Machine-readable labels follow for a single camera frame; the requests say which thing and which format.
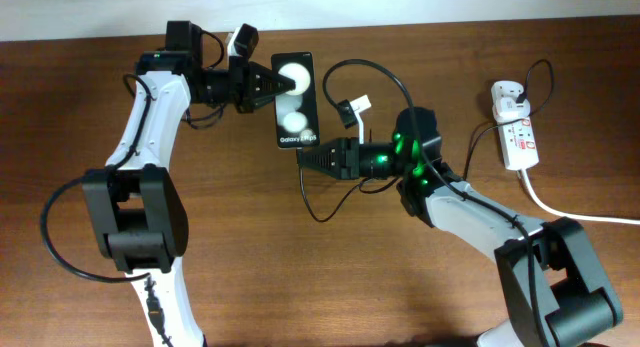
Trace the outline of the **black smartphone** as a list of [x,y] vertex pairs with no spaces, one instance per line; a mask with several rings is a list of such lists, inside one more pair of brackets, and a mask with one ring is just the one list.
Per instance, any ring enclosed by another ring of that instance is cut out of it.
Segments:
[[274,54],[272,68],[292,79],[295,88],[275,97],[276,143],[280,149],[317,146],[320,130],[315,71],[310,52]]

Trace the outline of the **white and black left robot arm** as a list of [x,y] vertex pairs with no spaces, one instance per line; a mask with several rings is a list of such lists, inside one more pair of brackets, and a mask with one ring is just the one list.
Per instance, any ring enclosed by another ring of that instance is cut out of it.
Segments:
[[169,174],[181,120],[193,104],[231,103],[251,113],[295,87],[252,61],[256,28],[243,24],[231,34],[225,70],[203,65],[204,34],[189,21],[168,22],[164,48],[143,53],[135,65],[134,104],[120,143],[82,182],[99,250],[136,291],[156,346],[207,343],[183,274],[188,217]]

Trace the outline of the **white charger plug adapter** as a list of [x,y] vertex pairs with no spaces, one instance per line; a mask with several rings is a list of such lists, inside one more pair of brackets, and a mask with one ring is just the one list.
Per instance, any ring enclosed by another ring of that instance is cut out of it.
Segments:
[[499,123],[525,118],[530,112],[531,107],[528,100],[518,103],[511,97],[499,98],[493,106],[493,115]]

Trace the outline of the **white power strip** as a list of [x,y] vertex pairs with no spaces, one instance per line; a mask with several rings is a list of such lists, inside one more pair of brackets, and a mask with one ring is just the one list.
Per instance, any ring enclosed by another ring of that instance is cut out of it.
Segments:
[[[511,97],[517,101],[523,92],[524,87],[518,82],[506,80],[495,82],[491,87],[493,106],[502,97]],[[507,170],[526,170],[539,163],[537,145],[529,115],[509,122],[497,122],[497,125],[503,161]]]

